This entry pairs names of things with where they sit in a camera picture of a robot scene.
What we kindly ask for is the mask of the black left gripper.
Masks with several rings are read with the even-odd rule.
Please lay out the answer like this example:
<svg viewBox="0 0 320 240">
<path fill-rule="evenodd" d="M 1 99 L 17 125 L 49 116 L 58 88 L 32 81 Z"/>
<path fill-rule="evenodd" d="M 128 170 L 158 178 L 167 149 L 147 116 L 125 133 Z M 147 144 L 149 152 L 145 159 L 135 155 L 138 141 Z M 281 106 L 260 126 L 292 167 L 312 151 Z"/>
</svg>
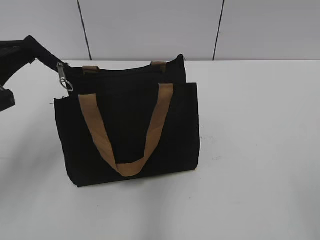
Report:
<svg viewBox="0 0 320 240">
<path fill-rule="evenodd" d="M 21 68 L 33 63 L 33 55 L 25 48 L 23 40 L 0 42 L 0 85 L 8 80 Z M 0 88 L 0 111 L 15 106 L 14 93 L 9 89 Z"/>
</svg>

